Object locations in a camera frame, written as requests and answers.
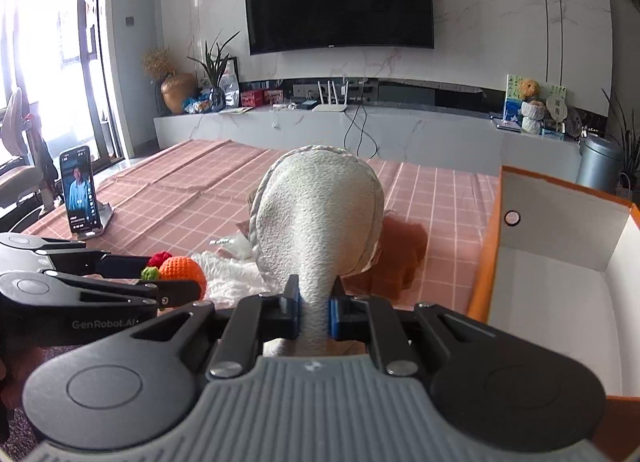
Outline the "cream white plush toy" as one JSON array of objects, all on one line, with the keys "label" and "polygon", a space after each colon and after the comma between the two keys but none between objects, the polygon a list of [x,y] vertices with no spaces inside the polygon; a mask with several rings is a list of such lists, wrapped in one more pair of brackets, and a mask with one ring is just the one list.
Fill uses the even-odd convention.
[{"label": "cream white plush toy", "polygon": [[300,331],[296,340],[267,343],[267,355],[344,354],[329,332],[332,287],[369,266],[383,217],[378,175],[343,149],[311,145],[273,163],[250,208],[250,244],[269,288],[298,276]]}]

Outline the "red box on console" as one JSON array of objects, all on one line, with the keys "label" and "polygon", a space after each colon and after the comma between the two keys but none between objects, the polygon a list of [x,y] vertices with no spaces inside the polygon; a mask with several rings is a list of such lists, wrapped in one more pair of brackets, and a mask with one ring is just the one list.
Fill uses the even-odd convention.
[{"label": "red box on console", "polygon": [[263,104],[265,104],[264,90],[250,90],[241,93],[242,107],[257,108],[262,107]]}]

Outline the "rust red sponge cloth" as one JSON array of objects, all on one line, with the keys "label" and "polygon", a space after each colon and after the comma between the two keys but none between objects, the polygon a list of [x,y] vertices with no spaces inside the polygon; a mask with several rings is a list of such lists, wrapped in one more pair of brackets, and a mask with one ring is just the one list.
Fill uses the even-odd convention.
[{"label": "rust red sponge cloth", "polygon": [[411,288],[426,247],[427,232],[422,224],[386,212],[371,266],[360,274],[343,277],[343,286],[352,294],[398,300],[402,291]]}]

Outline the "white crinkled plastic bag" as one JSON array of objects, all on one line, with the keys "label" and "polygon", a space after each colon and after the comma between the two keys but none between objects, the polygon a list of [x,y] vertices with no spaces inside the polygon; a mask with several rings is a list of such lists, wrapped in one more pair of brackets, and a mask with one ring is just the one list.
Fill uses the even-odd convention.
[{"label": "white crinkled plastic bag", "polygon": [[210,241],[207,250],[193,253],[191,259],[205,275],[204,299],[217,308],[231,308],[243,297],[269,292],[259,274],[250,241],[239,231]]}]

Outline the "white marble tv console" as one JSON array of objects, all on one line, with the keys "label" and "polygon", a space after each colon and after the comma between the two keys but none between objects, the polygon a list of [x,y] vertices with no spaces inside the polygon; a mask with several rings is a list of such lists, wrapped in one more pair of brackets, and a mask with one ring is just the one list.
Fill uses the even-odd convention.
[{"label": "white marble tv console", "polygon": [[449,112],[350,107],[345,112],[274,110],[242,114],[172,115],[154,120],[162,148],[187,139],[231,139],[278,150],[317,144],[345,148],[363,159],[409,162],[496,175],[500,167],[574,182],[580,163],[574,141],[499,130],[489,119]]}]

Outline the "grey metal trash bin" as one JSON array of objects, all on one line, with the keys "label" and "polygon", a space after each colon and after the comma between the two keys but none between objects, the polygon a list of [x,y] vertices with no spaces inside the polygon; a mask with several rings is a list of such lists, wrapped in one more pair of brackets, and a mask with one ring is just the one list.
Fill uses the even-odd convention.
[{"label": "grey metal trash bin", "polygon": [[589,134],[580,143],[576,183],[592,189],[614,193],[623,167],[624,154],[614,141]]}]

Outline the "tall floor plant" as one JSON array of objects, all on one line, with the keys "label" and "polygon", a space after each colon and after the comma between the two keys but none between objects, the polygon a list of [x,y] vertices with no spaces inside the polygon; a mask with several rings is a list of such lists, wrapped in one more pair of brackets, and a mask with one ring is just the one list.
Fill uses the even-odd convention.
[{"label": "tall floor plant", "polygon": [[626,115],[615,90],[610,94],[603,91],[603,94],[608,102],[608,116],[617,126],[617,133],[610,136],[623,152],[623,164],[616,190],[624,198],[631,200],[639,183],[639,131],[636,128],[634,111]]}]

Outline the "orange cardboard box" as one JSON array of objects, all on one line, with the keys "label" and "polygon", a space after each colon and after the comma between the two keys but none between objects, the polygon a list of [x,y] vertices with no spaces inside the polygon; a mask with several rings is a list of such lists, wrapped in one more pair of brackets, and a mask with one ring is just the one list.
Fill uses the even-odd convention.
[{"label": "orange cardboard box", "polygon": [[639,209],[609,193],[500,171],[469,317],[572,357],[604,386],[594,443],[639,456]]}]

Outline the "golden brown vase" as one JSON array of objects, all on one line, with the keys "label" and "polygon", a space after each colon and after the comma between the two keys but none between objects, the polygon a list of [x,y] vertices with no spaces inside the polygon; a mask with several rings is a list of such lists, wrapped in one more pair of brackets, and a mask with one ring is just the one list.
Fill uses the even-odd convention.
[{"label": "golden brown vase", "polygon": [[160,85],[165,105],[173,115],[182,115],[183,103],[198,92],[198,80],[190,72],[171,74]]}]

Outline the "green picture book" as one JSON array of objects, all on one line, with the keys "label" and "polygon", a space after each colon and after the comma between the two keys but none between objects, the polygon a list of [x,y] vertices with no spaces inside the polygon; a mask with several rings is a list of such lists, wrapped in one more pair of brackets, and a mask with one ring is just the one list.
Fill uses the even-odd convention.
[{"label": "green picture book", "polygon": [[506,76],[503,121],[517,124],[525,133],[540,134],[545,125],[558,130],[567,116],[564,86],[516,74]]}]

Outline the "smartphone on stand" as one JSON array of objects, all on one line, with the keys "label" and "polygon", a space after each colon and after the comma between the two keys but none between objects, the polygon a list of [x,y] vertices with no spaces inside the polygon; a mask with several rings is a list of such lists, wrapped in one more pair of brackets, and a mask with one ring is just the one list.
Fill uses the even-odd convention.
[{"label": "smartphone on stand", "polygon": [[96,196],[89,146],[65,150],[58,161],[70,232],[79,240],[99,237],[111,222],[114,210],[111,204],[99,201]]}]

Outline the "white wifi router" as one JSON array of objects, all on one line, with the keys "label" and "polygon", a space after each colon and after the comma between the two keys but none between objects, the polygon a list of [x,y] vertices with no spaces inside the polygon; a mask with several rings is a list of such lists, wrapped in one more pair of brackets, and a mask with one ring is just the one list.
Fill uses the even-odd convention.
[{"label": "white wifi router", "polygon": [[312,108],[313,111],[323,112],[345,112],[348,107],[349,97],[349,81],[346,80],[341,85],[341,92],[337,92],[336,83],[326,81],[326,83],[317,82],[318,88],[318,104]]}]

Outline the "brown teddy bear figure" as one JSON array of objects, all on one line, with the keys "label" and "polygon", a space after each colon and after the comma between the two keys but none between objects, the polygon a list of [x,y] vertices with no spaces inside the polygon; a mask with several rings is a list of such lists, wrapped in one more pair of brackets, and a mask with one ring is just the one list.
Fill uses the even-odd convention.
[{"label": "brown teddy bear figure", "polygon": [[539,135],[546,106],[540,100],[540,85],[533,79],[523,79],[518,85],[521,98],[522,130],[528,134]]}]

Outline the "green potted plant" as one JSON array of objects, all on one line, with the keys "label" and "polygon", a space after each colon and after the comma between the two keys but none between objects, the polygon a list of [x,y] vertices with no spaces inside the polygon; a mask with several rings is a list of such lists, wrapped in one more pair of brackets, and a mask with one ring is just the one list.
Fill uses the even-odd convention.
[{"label": "green potted plant", "polygon": [[231,54],[227,51],[227,46],[239,34],[239,31],[233,33],[224,43],[219,43],[218,40],[215,40],[214,43],[209,44],[207,41],[204,41],[202,59],[189,56],[189,59],[199,64],[205,72],[210,87],[208,100],[210,103],[210,111],[212,112],[219,112],[226,108],[226,94],[224,94],[224,90],[221,89],[219,83],[231,59]]}]

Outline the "orange crochet fruit toy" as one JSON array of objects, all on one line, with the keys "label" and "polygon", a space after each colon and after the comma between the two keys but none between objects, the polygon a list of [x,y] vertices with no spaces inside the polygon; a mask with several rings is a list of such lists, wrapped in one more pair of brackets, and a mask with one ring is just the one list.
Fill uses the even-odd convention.
[{"label": "orange crochet fruit toy", "polygon": [[146,281],[192,281],[198,285],[198,299],[205,297],[207,280],[198,263],[189,256],[173,256],[167,251],[152,255],[141,271],[141,279]]}]

